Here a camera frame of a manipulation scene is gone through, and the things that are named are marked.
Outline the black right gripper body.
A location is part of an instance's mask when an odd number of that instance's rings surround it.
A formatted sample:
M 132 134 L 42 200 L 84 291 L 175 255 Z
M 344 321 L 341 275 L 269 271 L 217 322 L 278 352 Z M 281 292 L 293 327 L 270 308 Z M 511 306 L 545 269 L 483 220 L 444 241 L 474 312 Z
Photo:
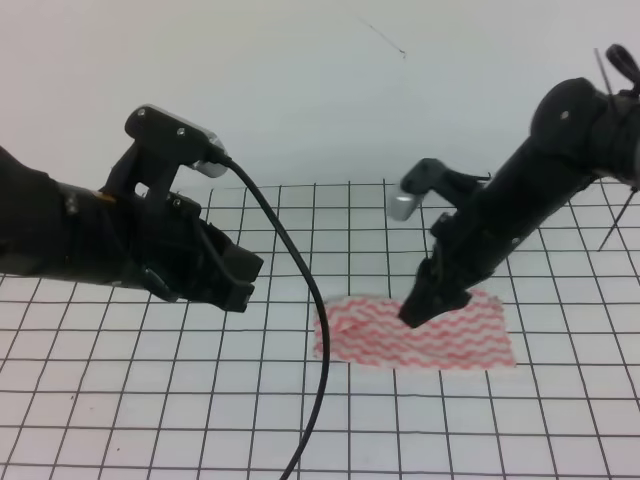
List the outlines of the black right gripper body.
M 586 168 L 525 141 L 454 214 L 433 224 L 433 254 L 422 262 L 417 284 L 440 293 L 482 282 L 589 183 Z

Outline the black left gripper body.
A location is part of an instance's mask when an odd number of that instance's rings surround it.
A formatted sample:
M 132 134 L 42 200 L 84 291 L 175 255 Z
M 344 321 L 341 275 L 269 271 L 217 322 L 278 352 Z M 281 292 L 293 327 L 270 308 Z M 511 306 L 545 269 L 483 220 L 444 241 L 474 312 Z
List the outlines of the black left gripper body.
M 64 183 L 56 192 L 62 250 L 54 279 L 141 289 L 170 302 L 228 301 L 222 257 L 230 239 L 195 203 L 171 194 L 161 215 L 148 217 L 140 197 L 108 200 Z

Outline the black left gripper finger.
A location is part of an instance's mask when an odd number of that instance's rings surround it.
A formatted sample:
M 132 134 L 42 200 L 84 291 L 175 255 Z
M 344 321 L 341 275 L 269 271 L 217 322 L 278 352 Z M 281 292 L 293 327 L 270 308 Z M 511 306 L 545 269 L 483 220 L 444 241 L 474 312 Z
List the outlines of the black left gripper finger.
M 263 266 L 264 260 L 233 243 L 226 245 L 215 245 L 214 250 L 218 256 L 215 261 L 215 279 L 220 282 L 227 282 L 233 278 L 239 282 L 253 283 Z
M 247 282 L 218 282 L 212 290 L 212 304 L 226 312 L 243 313 L 254 293 Z

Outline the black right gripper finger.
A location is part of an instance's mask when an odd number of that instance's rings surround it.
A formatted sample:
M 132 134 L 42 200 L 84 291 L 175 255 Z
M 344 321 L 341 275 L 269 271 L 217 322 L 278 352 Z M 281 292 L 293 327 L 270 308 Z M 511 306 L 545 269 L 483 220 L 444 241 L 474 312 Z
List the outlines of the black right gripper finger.
M 436 315 L 463 309 L 470 300 L 471 294 L 466 290 L 440 292 L 434 297 Z
M 417 328 L 443 313 L 439 291 L 428 284 L 415 284 L 402 304 L 398 317 L 410 328 Z

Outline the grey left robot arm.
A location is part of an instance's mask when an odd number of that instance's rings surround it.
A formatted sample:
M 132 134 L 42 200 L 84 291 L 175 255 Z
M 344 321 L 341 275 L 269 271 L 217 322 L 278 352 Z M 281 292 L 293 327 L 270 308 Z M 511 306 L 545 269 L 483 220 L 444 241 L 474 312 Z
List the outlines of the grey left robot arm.
M 171 192 L 179 162 L 137 144 L 98 191 L 59 183 L 1 153 L 1 270 L 146 290 L 245 311 L 262 259 Z

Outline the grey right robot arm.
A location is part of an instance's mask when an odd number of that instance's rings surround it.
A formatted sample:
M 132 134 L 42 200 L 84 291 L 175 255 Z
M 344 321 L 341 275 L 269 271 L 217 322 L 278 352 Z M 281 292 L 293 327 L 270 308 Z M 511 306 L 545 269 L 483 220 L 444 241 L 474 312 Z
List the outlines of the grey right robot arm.
M 584 78 L 563 81 L 539 104 L 529 137 L 490 178 L 456 172 L 433 158 L 401 180 L 406 219 L 430 192 L 455 211 L 431 226 L 433 252 L 419 265 L 399 317 L 417 328 L 465 307 L 471 287 L 548 217 L 596 179 L 639 184 L 639 100 L 605 95 Z

